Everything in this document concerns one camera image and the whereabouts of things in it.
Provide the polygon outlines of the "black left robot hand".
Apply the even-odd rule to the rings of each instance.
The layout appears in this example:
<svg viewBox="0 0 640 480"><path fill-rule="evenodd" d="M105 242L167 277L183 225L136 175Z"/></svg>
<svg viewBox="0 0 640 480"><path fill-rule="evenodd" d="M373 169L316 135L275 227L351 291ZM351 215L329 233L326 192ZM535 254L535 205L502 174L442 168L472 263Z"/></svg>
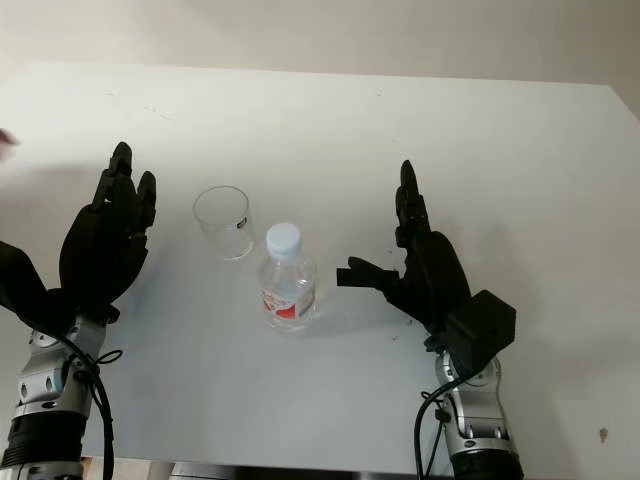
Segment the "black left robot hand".
<svg viewBox="0 0 640 480"><path fill-rule="evenodd" d="M103 323L120 312L113 303L140 273L148 250L146 230L156 216L156 178L146 171L131 178L132 150L115 147L93 200L81 208L63 242L61 287L79 311Z"/></svg>

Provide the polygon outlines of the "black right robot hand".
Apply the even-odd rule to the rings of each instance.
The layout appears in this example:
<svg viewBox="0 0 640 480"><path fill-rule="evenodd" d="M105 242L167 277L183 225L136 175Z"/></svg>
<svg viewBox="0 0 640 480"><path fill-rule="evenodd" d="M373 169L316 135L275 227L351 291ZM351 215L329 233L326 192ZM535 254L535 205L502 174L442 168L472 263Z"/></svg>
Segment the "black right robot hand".
<svg viewBox="0 0 640 480"><path fill-rule="evenodd" d="M351 256L346 268L336 270L336 282L341 287L382 292L388 303L422 324L428 332L427 350L440 353L447 345L448 314L468 300L471 293L451 242L430 227L426 204L408 160L401 166L395 206L399 221L395 238L397 246L406 251L405 273L385 270Z"/></svg>

